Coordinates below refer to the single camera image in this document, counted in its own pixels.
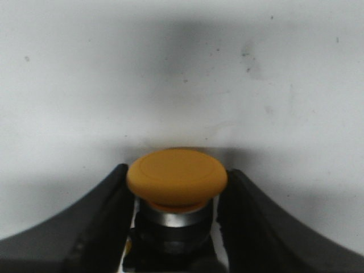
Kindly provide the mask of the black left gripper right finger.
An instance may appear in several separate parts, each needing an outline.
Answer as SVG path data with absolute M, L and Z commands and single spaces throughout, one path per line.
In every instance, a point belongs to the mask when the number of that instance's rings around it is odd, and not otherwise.
M 363 272 L 363 256 L 297 220 L 240 170 L 227 175 L 217 221 L 230 272 Z

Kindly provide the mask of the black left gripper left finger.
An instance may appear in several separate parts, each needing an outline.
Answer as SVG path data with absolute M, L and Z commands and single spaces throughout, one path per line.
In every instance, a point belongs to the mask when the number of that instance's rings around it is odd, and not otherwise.
M 120 164 L 50 219 L 1 240 L 1 272 L 117 272 L 134 211 Z

